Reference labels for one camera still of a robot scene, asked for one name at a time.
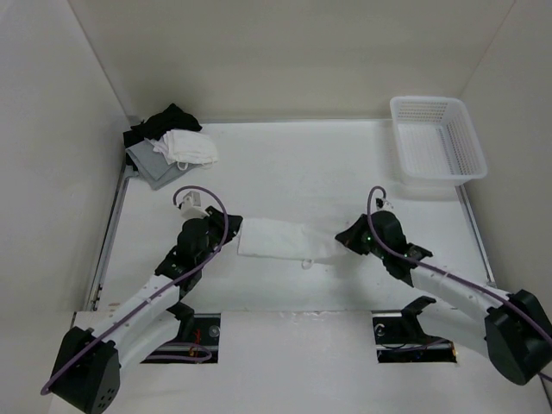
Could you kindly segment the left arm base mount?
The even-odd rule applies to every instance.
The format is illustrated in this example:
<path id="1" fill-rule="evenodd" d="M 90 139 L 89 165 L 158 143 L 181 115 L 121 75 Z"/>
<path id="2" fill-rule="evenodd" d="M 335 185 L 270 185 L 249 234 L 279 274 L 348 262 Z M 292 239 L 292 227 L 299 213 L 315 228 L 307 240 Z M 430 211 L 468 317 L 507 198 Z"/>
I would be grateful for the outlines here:
<path id="1" fill-rule="evenodd" d="M 176 337 L 151 353 L 142 364 L 217 364 L 221 339 L 220 313 L 196 314 Z"/>

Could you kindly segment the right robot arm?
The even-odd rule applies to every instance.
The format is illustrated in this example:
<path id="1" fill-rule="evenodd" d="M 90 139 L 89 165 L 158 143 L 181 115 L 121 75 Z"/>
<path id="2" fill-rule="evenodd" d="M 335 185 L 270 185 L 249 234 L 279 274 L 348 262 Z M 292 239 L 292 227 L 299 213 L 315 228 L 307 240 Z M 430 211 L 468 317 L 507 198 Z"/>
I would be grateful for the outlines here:
<path id="1" fill-rule="evenodd" d="M 440 268 L 428 249 L 406 240 L 390 211 L 361 215 L 335 239 L 355 254 L 373 254 L 393 278 L 425 293 L 418 308 L 402 310 L 399 327 L 406 339 L 428 335 L 458 342 L 518 386 L 551 362 L 551 322 L 534 294 L 485 287 Z"/>

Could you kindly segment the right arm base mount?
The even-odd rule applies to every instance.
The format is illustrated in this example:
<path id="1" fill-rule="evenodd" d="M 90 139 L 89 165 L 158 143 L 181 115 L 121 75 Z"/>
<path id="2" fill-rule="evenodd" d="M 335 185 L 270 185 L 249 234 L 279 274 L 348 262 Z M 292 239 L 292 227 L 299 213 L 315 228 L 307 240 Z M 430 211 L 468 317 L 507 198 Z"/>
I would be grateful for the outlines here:
<path id="1" fill-rule="evenodd" d="M 378 363 L 456 363 L 454 344 L 429 336 L 417 322 L 400 312 L 373 313 L 373 333 Z"/>

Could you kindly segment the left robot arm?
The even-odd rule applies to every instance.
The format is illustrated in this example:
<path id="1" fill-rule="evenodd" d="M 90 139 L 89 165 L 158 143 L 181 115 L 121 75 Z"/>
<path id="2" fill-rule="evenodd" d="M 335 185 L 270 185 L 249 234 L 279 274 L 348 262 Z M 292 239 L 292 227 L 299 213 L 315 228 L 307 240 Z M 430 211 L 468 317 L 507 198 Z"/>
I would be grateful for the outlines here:
<path id="1" fill-rule="evenodd" d="M 167 342 L 189 341 L 193 310 L 182 299 L 201 279 L 205 264 L 237 236 L 242 222 L 242 216 L 214 207 L 186 220 L 175 246 L 132 298 L 90 328 L 67 331 L 41 394 L 52 393 L 83 413 L 103 413 L 129 366 Z"/>

